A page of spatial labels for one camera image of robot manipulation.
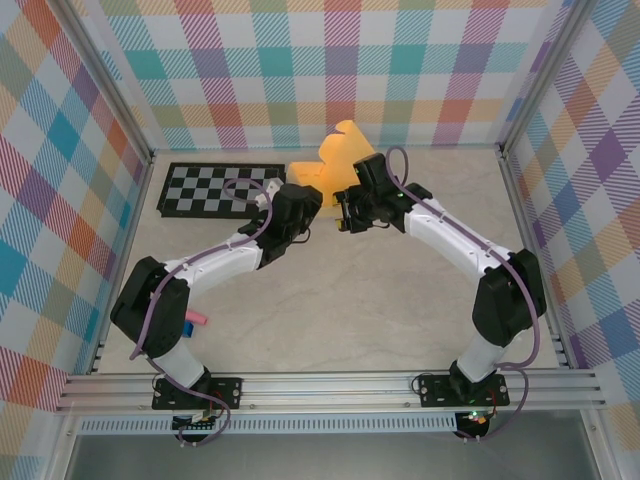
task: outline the yellow foam block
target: yellow foam block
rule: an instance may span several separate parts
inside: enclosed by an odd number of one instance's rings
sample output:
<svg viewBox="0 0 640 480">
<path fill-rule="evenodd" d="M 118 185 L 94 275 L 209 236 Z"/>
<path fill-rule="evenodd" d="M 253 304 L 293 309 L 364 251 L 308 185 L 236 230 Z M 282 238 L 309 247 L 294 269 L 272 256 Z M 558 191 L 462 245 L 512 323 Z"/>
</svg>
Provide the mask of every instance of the yellow foam block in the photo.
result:
<svg viewBox="0 0 640 480">
<path fill-rule="evenodd" d="M 336 130 L 340 133 L 328 135 L 320 145 L 322 163 L 294 162 L 288 170 L 300 185 L 311 185 L 322 192 L 323 207 L 332 205 L 335 192 L 359 183 L 353 164 L 375 153 L 353 120 L 338 123 Z"/>
</svg>

